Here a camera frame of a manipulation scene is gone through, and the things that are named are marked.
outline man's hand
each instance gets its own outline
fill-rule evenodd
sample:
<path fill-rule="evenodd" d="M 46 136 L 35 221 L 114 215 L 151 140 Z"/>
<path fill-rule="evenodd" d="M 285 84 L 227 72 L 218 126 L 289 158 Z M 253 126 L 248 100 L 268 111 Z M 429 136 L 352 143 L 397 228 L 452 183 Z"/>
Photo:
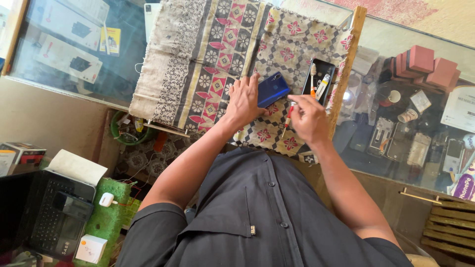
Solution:
<path fill-rule="evenodd" d="M 243 77 L 236 80 L 229 89 L 229 104 L 222 119 L 229 120 L 236 132 L 244 125 L 248 125 L 267 110 L 257 107 L 257 87 L 259 73 L 251 78 Z"/>
<path fill-rule="evenodd" d="M 291 113 L 292 127 L 309 146 L 330 142 L 325 108 L 311 95 L 289 95 L 297 103 Z"/>

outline man's right hand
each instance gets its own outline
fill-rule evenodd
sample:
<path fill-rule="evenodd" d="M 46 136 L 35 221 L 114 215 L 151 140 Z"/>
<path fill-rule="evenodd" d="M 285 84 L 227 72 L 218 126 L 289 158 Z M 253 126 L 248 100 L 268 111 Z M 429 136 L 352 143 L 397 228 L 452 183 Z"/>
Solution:
<path fill-rule="evenodd" d="M 288 98 L 297 103 L 290 116 L 298 136 L 312 149 L 329 143 L 325 108 L 311 95 L 289 95 Z"/>

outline screwdriver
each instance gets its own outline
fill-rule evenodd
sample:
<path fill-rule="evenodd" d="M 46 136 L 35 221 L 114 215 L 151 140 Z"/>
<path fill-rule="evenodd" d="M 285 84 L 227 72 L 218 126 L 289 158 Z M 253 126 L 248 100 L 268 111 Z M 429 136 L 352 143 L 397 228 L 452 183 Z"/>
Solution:
<path fill-rule="evenodd" d="M 290 110 L 289 110 L 289 114 L 287 115 L 287 118 L 285 119 L 284 132 L 282 133 L 282 138 L 284 137 L 285 131 L 287 130 L 287 127 L 289 126 L 290 114 L 294 110 L 294 105 L 295 104 L 297 104 L 297 103 L 292 101 L 291 106 L 290 106 Z"/>

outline green mat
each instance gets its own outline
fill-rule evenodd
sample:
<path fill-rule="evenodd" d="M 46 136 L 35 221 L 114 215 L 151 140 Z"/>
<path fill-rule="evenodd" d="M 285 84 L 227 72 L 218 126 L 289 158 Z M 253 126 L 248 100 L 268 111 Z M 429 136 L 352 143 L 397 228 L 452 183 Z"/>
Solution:
<path fill-rule="evenodd" d="M 131 184 L 117 182 L 110 178 L 102 178 L 96 186 L 96 194 L 94 199 L 94 211 L 91 219 L 86 224 L 84 234 L 90 234 L 95 237 L 104 238 L 107 244 L 99 263 L 94 264 L 80 259 L 74 259 L 75 267 L 108 267 L 111 254 L 117 238 L 120 235 L 120 229 L 127 221 L 127 207 L 111 204 L 109 207 L 99 205 L 99 201 L 104 193 L 108 192 L 114 195 L 114 200 L 119 203 L 127 203 L 129 200 Z M 45 267 L 53 267 L 59 261 L 53 260 L 52 263 L 45 263 Z"/>

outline toothbrush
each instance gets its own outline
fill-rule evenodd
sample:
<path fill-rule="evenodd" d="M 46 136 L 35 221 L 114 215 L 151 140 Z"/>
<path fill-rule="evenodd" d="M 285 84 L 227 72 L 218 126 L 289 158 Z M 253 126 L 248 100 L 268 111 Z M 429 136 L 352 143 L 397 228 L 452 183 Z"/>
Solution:
<path fill-rule="evenodd" d="M 317 75 L 317 66 L 315 63 L 312 63 L 312 67 L 310 68 L 310 95 L 315 97 L 315 90 L 314 90 L 314 76 Z"/>

